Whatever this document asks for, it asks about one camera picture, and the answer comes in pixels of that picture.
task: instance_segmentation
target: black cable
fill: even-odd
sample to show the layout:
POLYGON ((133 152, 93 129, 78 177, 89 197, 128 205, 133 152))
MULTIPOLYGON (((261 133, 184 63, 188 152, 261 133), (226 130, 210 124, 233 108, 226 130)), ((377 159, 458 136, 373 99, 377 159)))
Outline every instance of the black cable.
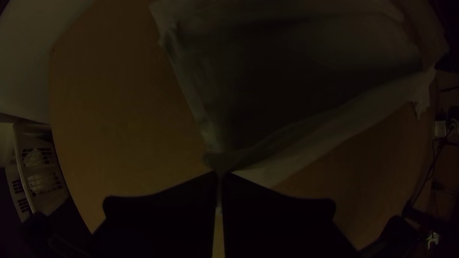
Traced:
POLYGON ((448 135, 449 135, 449 133, 445 137, 440 139, 440 145, 438 146, 439 150, 438 150, 437 155, 435 155, 435 141, 437 141, 437 140, 436 139, 432 140, 432 154, 433 154, 432 157, 433 157, 433 160, 432 160, 432 163, 430 164, 429 171, 427 172, 426 178, 422 182, 421 188, 419 189, 419 191, 417 192, 416 196, 411 201, 411 205, 414 205, 416 203, 416 201, 418 200, 419 196, 421 195, 421 192, 424 189, 424 186, 426 185, 427 181, 432 179, 432 177, 434 176, 435 164, 437 162, 438 157, 440 156, 441 151, 443 150, 443 147, 445 146, 445 144, 443 143, 442 140, 444 138, 446 138, 448 135))

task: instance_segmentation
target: wooden table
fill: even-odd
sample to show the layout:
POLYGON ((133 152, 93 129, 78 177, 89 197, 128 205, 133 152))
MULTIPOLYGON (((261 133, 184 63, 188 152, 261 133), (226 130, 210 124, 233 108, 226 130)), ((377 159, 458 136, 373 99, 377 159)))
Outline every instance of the wooden table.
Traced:
POLYGON ((146 4, 95 1, 52 49, 56 151, 91 232, 106 196, 153 194, 210 171, 146 4))
MULTIPOLYGON (((92 232, 104 219, 106 196, 153 194, 209 171, 201 161, 205 146, 197 124, 157 44, 146 4, 96 1, 51 56, 56 150, 92 232)), ((429 152, 432 117, 427 112, 416 120, 407 104, 274 189, 333 198, 335 222, 362 248, 401 213, 414 191, 429 152)), ((218 216, 217 256, 223 250, 221 232, 218 216)))

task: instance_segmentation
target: white wall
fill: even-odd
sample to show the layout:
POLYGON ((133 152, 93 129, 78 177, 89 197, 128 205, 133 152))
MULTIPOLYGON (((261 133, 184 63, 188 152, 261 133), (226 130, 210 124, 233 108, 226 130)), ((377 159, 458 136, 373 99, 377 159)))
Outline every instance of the white wall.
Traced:
POLYGON ((90 3, 91 0, 9 2, 0 16, 0 113, 49 122, 48 51, 90 3))

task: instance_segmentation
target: white cloth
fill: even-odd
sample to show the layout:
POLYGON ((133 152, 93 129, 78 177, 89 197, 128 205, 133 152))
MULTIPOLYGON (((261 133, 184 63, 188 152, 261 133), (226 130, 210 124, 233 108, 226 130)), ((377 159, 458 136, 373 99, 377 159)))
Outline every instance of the white cloth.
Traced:
POLYGON ((433 72, 420 72, 389 1, 160 0, 150 9, 217 172, 271 186, 402 104, 428 106, 433 72))

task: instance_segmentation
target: white basket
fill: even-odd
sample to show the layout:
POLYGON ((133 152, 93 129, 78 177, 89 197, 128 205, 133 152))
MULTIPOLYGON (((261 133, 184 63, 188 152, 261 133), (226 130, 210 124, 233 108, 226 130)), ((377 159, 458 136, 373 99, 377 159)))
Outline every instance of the white basket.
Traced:
POLYGON ((32 213, 50 215, 68 198, 54 144, 39 137, 51 135, 48 125, 14 124, 16 162, 32 213))
POLYGON ((24 222, 30 217, 30 206, 24 188, 22 187, 18 167, 16 165, 6 166, 5 173, 14 206, 16 207, 21 222, 24 222))

